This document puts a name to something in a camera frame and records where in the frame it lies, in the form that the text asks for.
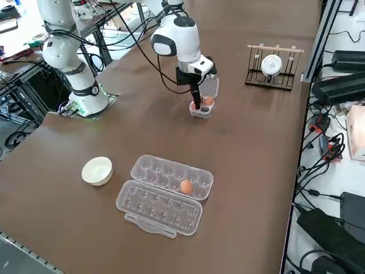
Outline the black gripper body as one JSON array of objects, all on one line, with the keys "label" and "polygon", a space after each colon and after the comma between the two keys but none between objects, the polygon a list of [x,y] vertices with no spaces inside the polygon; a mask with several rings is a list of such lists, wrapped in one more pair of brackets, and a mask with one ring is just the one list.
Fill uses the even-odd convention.
[{"label": "black gripper body", "polygon": [[179,67],[176,67],[176,83],[178,86],[198,86],[205,80],[205,78],[205,75],[202,76],[195,73],[185,73],[182,72]]}]

